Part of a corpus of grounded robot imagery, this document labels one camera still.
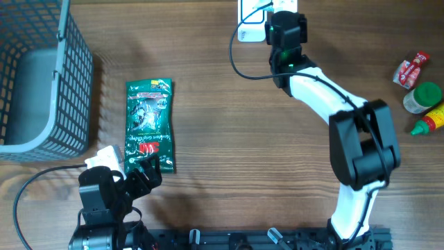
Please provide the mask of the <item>green snack bag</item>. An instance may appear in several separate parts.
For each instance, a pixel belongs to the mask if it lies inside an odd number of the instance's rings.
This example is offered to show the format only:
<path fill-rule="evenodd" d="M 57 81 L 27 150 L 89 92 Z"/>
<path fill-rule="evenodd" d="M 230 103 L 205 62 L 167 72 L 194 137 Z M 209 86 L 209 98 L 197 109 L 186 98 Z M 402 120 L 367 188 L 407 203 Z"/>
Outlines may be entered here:
<path fill-rule="evenodd" d="M 159 156 L 162 173 L 175 171 L 171 122 L 173 81 L 154 78 L 126 83 L 124 171 L 141 169 L 139 162 Z"/>

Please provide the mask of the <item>green-lid spice jar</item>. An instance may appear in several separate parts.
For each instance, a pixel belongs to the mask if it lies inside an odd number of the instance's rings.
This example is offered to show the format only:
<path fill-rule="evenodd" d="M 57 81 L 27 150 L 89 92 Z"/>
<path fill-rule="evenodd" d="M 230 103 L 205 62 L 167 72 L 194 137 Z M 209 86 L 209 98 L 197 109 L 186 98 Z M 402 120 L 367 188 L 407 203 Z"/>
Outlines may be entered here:
<path fill-rule="evenodd" d="M 424 82 L 404 97 L 403 105 L 408 112 L 419 114 L 438 104 L 442 98 L 443 91 L 437 84 Z"/>

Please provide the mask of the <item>red sauce bottle green cap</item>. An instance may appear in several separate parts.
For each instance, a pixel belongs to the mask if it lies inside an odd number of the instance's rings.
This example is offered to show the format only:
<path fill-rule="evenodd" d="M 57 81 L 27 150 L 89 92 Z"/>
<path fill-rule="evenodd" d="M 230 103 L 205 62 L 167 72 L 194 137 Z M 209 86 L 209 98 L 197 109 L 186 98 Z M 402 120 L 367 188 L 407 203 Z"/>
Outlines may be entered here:
<path fill-rule="evenodd" d="M 440 127 L 443 127 L 443 102 L 440 102 L 437 107 L 418 120 L 410 134 L 426 135 Z"/>

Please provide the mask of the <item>red Nescafe coffee stick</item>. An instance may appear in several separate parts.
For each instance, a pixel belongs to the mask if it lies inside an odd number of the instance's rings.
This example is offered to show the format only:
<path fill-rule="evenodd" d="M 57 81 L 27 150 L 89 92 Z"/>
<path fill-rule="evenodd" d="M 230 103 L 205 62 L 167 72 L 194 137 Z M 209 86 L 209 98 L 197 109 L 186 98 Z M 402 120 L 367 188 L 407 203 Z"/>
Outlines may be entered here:
<path fill-rule="evenodd" d="M 412 61 L 404 61 L 397 77 L 399 83 L 407 89 L 415 84 L 421 67 L 429 60 L 430 55 L 419 51 Z"/>

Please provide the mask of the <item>red Kleenex tissue pack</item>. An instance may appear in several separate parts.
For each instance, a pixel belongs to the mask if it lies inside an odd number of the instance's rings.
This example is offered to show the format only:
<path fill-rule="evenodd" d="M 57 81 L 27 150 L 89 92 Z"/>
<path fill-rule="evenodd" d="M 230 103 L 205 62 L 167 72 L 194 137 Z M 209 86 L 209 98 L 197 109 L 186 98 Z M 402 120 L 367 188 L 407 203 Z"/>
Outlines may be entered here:
<path fill-rule="evenodd" d="M 420 68 L 415 61 L 404 60 L 393 75 L 393 82 L 410 90 L 416 83 Z"/>

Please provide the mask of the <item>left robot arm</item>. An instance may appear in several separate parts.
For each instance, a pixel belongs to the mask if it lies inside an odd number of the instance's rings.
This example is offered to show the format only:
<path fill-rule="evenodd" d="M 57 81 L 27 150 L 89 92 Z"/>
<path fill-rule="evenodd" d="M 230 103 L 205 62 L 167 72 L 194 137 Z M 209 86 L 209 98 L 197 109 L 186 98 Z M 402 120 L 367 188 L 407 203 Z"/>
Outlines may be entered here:
<path fill-rule="evenodd" d="M 126 176 L 106 166 L 85 170 L 79 177 L 83 209 L 78 213 L 85 223 L 78 224 L 69 250 L 158 249 L 157 240 L 142 220 L 125 222 L 131 212 L 140 214 L 133 201 L 150 194 L 162 183 L 160 158 L 154 154 L 139 162 Z"/>

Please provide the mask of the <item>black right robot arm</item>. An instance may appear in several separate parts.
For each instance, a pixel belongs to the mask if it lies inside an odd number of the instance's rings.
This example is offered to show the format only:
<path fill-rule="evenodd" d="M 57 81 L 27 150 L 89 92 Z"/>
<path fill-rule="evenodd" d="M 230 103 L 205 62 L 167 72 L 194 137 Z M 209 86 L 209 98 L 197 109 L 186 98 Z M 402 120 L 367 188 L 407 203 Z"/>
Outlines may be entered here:
<path fill-rule="evenodd" d="M 329 230 L 339 249 L 363 244 L 377 193 L 400 166 L 400 149 L 391 111 L 382 100 L 367 101 L 327 78 L 302 53 L 307 19 L 288 10 L 265 23 L 271 46 L 270 66 L 276 86 L 307 104 L 329 127 L 330 164 L 340 182 Z"/>

